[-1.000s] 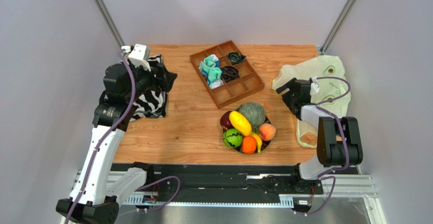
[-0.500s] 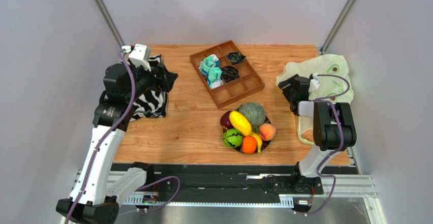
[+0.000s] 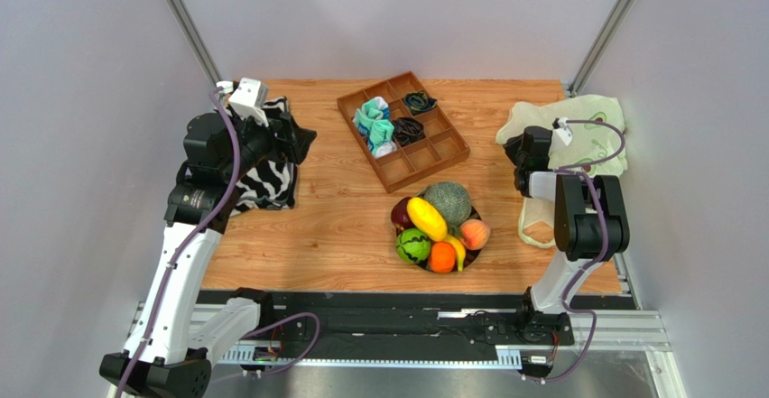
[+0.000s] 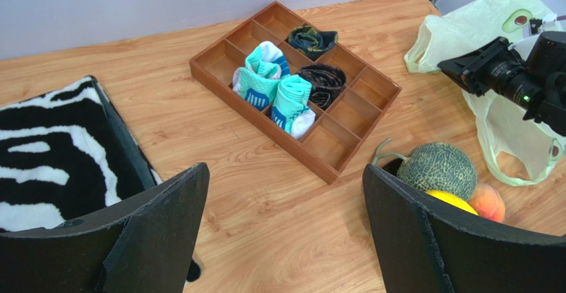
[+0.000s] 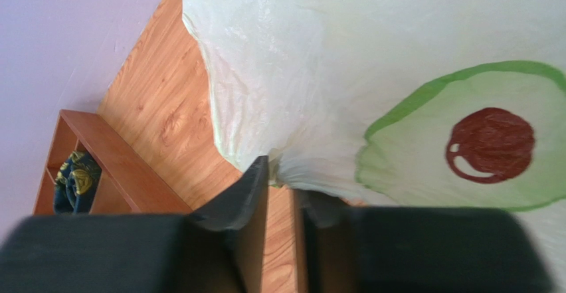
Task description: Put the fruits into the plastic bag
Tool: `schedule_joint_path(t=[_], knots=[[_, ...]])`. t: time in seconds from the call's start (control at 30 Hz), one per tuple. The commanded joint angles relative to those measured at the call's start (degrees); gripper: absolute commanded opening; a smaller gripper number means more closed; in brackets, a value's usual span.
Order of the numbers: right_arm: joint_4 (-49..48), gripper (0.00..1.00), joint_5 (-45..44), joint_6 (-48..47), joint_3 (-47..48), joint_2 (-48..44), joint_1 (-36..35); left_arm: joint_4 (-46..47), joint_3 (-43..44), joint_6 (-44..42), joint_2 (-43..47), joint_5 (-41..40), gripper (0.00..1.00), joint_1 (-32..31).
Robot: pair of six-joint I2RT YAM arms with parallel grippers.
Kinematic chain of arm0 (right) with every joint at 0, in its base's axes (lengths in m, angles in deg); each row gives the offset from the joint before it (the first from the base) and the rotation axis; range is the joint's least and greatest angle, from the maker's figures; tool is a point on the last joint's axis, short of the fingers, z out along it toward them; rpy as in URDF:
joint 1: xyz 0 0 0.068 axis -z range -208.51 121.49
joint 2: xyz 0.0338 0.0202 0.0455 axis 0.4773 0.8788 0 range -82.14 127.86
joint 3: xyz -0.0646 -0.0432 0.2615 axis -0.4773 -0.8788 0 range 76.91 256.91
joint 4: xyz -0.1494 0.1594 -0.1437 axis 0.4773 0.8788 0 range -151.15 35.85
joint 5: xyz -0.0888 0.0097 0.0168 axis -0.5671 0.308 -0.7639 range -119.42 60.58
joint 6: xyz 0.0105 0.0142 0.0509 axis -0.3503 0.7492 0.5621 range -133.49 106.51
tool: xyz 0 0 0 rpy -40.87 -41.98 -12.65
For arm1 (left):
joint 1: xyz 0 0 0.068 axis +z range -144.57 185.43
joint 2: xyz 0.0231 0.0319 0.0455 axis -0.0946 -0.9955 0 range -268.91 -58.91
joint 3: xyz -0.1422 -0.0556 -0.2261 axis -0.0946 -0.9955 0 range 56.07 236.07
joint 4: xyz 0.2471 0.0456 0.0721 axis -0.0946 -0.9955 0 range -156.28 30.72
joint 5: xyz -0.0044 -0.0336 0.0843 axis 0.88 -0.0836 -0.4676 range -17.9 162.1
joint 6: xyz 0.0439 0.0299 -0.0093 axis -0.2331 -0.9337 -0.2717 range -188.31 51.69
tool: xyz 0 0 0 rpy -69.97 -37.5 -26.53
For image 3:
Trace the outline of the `pale green plastic bag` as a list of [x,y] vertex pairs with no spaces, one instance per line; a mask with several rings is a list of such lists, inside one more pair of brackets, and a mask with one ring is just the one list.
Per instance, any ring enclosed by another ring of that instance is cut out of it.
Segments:
[[507,140],[522,134],[528,126],[551,129],[553,121],[563,117],[571,121],[573,140],[565,148],[550,153],[551,169],[581,163],[582,170],[590,176],[619,176],[628,169],[626,152],[621,152],[608,162],[598,165],[593,163],[615,153],[621,144],[619,136],[611,129],[595,124],[600,121],[625,131],[623,109],[614,97],[585,95],[543,106],[518,102],[510,109],[506,123],[497,131],[496,143],[505,144]]

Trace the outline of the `yellow mango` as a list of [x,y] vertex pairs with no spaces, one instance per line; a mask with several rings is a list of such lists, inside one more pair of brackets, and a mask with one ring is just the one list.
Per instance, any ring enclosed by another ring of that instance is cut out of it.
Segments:
[[448,234],[448,224],[431,203],[422,198],[407,202],[407,214],[412,223],[432,241],[440,242]]

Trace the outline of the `orange fruit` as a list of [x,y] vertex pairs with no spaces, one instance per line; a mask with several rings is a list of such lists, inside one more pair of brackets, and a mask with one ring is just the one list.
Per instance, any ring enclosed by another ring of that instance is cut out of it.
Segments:
[[434,273],[451,273],[457,263],[454,246],[448,242],[437,242],[431,247],[428,267]]

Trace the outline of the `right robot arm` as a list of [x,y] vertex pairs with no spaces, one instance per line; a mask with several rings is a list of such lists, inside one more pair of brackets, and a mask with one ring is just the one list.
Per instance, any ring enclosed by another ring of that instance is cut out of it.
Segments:
[[554,130],[530,126],[504,144],[515,167],[515,187],[528,199],[550,201],[557,252],[543,277],[529,287],[517,311],[516,335],[537,343],[565,331],[573,296],[591,273],[630,239],[620,179],[588,176],[578,168],[549,167],[551,147],[566,144],[567,126]]

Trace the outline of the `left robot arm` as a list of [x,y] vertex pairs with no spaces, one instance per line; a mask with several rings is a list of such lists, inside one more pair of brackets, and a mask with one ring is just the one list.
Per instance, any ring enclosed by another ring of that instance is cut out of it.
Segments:
[[237,203],[236,183],[266,159],[304,162],[317,136],[287,112],[266,125],[225,113],[190,120],[187,158],[168,198],[147,301],[123,349],[105,355],[99,368],[118,395],[201,397],[214,365],[238,340],[283,325],[270,293],[240,288],[200,329],[190,328],[209,261]]

